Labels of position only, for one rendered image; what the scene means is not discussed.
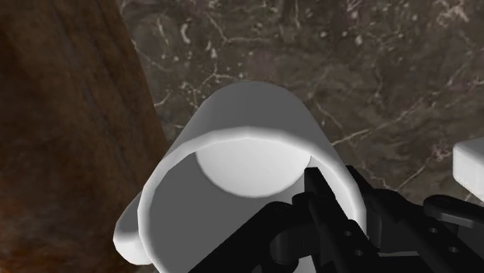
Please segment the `white block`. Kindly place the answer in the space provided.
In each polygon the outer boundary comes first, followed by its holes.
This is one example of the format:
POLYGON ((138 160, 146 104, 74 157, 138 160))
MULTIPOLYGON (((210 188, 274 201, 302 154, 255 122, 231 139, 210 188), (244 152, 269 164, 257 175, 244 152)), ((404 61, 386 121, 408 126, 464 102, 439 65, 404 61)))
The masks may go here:
POLYGON ((453 146, 452 174, 457 183, 484 202, 484 137, 453 146))

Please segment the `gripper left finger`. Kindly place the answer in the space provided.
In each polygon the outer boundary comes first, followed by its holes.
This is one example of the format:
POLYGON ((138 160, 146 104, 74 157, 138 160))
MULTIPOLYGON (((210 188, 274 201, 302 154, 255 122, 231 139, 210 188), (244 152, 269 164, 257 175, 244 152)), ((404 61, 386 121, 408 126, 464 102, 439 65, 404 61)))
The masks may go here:
POLYGON ((316 273, 384 273, 377 251, 348 219, 318 168, 304 171, 292 203, 270 202, 189 273, 294 273, 310 256, 316 273))

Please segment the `white mug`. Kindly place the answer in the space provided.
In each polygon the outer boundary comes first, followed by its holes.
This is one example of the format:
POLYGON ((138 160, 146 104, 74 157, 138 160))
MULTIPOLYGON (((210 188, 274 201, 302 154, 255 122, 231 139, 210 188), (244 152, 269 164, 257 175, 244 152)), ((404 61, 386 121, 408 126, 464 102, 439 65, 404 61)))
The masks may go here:
POLYGON ((320 170, 346 216, 366 225, 360 190, 304 104, 260 81, 209 96, 116 222, 129 263, 188 273, 264 205, 303 190, 320 170))

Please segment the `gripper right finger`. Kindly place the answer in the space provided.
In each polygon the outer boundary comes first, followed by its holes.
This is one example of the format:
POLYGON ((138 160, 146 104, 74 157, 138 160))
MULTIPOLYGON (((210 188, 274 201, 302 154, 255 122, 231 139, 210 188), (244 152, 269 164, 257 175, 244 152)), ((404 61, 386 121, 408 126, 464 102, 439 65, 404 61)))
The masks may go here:
POLYGON ((484 207, 448 195, 416 205, 347 169, 364 199, 369 240, 389 273, 484 273, 484 207))

